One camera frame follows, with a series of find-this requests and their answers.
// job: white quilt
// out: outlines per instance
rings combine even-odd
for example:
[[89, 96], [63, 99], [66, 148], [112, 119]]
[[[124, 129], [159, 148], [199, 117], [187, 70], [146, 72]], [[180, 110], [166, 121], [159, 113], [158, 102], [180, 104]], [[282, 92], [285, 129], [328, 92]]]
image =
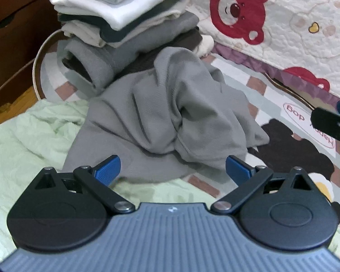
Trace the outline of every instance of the white quilt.
[[201, 32], [340, 97], [340, 0], [192, 0]]

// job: wooden furniture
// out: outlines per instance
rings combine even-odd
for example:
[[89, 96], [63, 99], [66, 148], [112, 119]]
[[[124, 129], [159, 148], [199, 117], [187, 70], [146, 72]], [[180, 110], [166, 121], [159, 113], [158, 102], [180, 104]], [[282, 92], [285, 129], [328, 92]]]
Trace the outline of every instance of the wooden furniture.
[[0, 0], [0, 109], [32, 85], [37, 51], [59, 28], [49, 0]]

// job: green sheet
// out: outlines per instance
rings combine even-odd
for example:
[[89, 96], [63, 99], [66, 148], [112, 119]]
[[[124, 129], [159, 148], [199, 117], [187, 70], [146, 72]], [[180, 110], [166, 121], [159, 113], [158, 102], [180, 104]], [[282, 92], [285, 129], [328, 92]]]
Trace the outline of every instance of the green sheet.
[[[39, 101], [26, 113], [0, 125], [0, 261], [15, 250], [6, 227], [8, 211], [37, 173], [46, 166], [62, 168], [69, 147], [84, 122], [85, 100], [59, 104]], [[204, 202], [215, 199], [182, 180], [160, 184], [111, 186], [136, 206], [142, 202]], [[340, 228], [330, 250], [340, 257]]]

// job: stack of folded clothes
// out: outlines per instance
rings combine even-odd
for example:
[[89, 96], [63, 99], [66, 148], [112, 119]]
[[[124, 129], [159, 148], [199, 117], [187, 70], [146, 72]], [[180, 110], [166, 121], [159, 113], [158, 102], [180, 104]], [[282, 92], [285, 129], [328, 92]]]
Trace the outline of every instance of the stack of folded clothes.
[[184, 47], [199, 57], [214, 41], [201, 35], [189, 0], [50, 0], [64, 34], [63, 64], [100, 94], [118, 77], [153, 68], [165, 47]]

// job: bear nose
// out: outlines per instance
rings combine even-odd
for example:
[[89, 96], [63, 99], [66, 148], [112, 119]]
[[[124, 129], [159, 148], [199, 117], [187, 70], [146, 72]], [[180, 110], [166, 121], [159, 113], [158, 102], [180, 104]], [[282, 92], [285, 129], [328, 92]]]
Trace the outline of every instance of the bear nose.
[[231, 11], [231, 15], [234, 18], [238, 18], [240, 15], [240, 8], [239, 5], [237, 3], [233, 3], [230, 7], [230, 11]]
[[325, 37], [331, 37], [336, 33], [336, 28], [335, 26], [328, 26], [322, 31], [322, 33]]

